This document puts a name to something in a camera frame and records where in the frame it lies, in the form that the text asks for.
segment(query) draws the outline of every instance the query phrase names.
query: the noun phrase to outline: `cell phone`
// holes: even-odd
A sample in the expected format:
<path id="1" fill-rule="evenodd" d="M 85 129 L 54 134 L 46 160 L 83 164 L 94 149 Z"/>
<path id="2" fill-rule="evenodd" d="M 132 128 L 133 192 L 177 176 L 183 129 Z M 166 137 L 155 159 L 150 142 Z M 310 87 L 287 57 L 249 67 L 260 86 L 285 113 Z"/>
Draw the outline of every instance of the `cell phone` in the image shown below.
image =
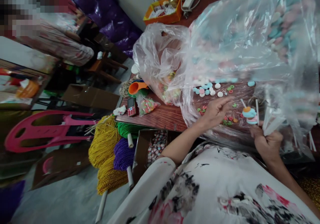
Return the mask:
<path id="1" fill-rule="evenodd" d="M 128 103 L 128 117 L 135 116 L 138 111 L 136 99 L 133 97 L 130 97 L 127 103 Z"/>

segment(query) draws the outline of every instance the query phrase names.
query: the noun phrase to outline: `woman's left hand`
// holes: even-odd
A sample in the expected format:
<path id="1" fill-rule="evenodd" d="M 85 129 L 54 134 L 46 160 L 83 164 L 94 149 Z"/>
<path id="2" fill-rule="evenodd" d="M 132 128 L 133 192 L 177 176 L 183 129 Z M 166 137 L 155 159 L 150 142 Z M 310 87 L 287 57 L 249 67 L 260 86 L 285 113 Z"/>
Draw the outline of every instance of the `woman's left hand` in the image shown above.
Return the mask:
<path id="1" fill-rule="evenodd" d="M 194 127 L 200 128 L 203 132 L 219 125 L 226 112 L 232 108 L 233 97 L 221 97 L 209 102 L 205 114 L 198 119 Z"/>

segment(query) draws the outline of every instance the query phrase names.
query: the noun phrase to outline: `orange basket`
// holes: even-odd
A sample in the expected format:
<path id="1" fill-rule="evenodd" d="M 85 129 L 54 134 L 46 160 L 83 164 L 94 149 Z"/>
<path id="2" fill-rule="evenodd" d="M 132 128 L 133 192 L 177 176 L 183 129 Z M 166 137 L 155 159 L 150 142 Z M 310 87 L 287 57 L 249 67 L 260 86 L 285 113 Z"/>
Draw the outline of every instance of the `orange basket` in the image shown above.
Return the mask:
<path id="1" fill-rule="evenodd" d="M 178 2 L 178 5 L 176 7 L 176 12 L 174 12 L 170 15 L 163 15 L 163 16 L 149 19 L 149 16 L 150 16 L 151 12 L 153 11 L 153 8 L 156 6 L 159 6 L 159 5 L 163 5 L 163 2 L 165 2 L 165 1 L 169 1 L 169 0 L 159 0 L 157 2 L 152 3 L 149 6 L 145 16 L 143 17 L 143 21 L 146 25 L 156 23 L 156 22 L 160 22 L 163 24 L 171 24 L 171 23 L 175 23 L 175 22 L 180 21 L 181 14 L 182 14 L 181 0 L 179 0 L 179 2 Z"/>
<path id="2" fill-rule="evenodd" d="M 26 88 L 19 87 L 16 92 L 17 98 L 32 98 L 39 90 L 39 85 L 36 82 L 29 80 Z"/>

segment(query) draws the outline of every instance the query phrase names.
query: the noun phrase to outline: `woman's right hand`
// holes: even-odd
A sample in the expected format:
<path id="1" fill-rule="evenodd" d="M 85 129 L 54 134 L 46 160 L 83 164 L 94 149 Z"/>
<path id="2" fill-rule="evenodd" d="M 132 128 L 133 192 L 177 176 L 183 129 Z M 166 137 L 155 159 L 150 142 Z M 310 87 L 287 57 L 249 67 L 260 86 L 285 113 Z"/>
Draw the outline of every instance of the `woman's right hand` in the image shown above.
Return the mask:
<path id="1" fill-rule="evenodd" d="M 280 145 L 283 140 L 283 135 L 278 132 L 274 131 L 268 136 L 263 135 L 263 130 L 257 126 L 253 125 L 250 128 L 251 136 L 254 138 L 254 144 L 257 148 L 257 151 L 261 155 L 262 159 L 266 163 L 272 163 L 280 161 Z"/>

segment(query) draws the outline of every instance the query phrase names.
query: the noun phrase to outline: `cardboard box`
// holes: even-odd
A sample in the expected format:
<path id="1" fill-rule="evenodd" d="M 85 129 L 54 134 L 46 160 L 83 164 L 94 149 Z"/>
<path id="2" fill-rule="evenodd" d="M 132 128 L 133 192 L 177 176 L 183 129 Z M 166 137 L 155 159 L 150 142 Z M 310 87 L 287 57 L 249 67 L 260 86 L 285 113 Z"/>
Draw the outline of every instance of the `cardboard box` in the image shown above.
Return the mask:
<path id="1" fill-rule="evenodd" d="M 137 147 L 134 154 L 133 169 L 132 169 L 134 185 L 138 183 L 142 175 L 147 170 L 148 148 L 151 140 L 154 138 L 155 132 L 158 130 L 159 129 L 143 129 L 139 131 Z M 168 131 L 166 145 L 172 142 L 180 134 L 181 134 L 180 132 Z"/>
<path id="2" fill-rule="evenodd" d="M 89 147 L 78 146 L 48 153 L 37 163 L 32 190 L 74 176 L 87 168 L 90 165 L 88 150 Z M 44 174 L 43 163 L 50 157 L 53 157 L 51 173 Z"/>
<path id="3" fill-rule="evenodd" d="M 114 110 L 119 98 L 119 95 L 105 90 L 87 85 L 70 84 L 61 99 L 82 106 Z"/>
<path id="4" fill-rule="evenodd" d="M 171 23 L 175 23 L 175 22 L 180 21 L 181 14 L 182 14 L 181 0 L 179 0 L 179 2 L 178 2 L 178 5 L 176 7 L 176 12 L 174 12 L 170 15 L 163 15 L 163 16 L 149 19 L 149 16 L 150 16 L 151 12 L 153 11 L 154 7 L 158 6 L 158 5 L 163 5 L 163 2 L 165 2 L 165 1 L 168 1 L 168 0 L 159 0 L 157 2 L 152 3 L 149 6 L 145 16 L 143 17 L 143 21 L 146 25 L 156 23 L 156 22 L 160 22 L 163 24 L 171 24 Z"/>

